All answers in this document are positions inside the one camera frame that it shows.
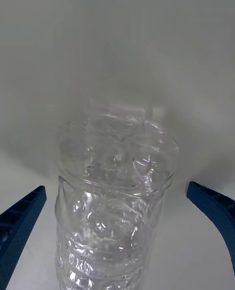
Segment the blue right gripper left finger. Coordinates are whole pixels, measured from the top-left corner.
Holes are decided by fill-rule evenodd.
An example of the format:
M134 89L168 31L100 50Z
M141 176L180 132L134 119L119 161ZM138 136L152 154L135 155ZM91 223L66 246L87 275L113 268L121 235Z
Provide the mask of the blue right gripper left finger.
M5 290L47 200L43 185L0 215L0 289Z

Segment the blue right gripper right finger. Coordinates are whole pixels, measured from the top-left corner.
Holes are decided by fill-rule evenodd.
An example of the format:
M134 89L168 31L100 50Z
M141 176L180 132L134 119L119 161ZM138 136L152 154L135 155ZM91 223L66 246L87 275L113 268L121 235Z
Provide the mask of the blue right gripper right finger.
M194 181L188 184L186 196L220 232L235 272L235 201Z

